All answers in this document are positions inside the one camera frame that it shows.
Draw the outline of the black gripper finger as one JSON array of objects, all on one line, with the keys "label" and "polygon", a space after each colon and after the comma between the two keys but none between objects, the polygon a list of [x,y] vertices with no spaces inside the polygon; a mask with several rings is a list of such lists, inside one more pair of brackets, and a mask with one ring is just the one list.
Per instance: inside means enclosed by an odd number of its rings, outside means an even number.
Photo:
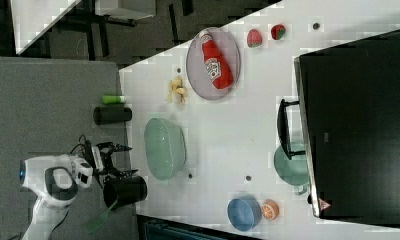
[{"label": "black gripper finger", "polygon": [[108,149],[109,153],[115,152],[128,152],[132,150],[132,147],[122,145],[122,144],[114,144],[113,142],[104,143],[104,147]]},{"label": "black gripper finger", "polygon": [[137,169],[133,170],[118,170],[116,168],[109,171],[109,175],[113,178],[132,178],[135,173],[137,173]]}]

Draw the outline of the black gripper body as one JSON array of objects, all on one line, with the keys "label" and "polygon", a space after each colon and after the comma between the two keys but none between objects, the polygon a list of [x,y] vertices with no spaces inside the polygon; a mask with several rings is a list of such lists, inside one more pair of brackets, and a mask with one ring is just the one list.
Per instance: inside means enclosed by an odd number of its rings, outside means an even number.
[{"label": "black gripper body", "polygon": [[106,175],[112,165],[111,143],[99,143],[92,147],[95,169],[99,175]]}]

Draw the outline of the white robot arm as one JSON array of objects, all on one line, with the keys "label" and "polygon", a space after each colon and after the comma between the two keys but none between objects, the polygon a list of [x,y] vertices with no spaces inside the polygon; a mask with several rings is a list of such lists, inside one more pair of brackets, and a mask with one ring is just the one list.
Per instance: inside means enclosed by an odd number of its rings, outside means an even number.
[{"label": "white robot arm", "polygon": [[81,146],[80,155],[40,156],[21,163],[20,182],[37,195],[32,220],[22,240],[49,240],[66,218],[78,190],[90,187],[93,181],[102,189],[108,210],[146,198],[144,179],[134,170],[118,170],[112,162],[113,153],[129,151],[129,146],[111,142],[95,146],[85,142]]}]

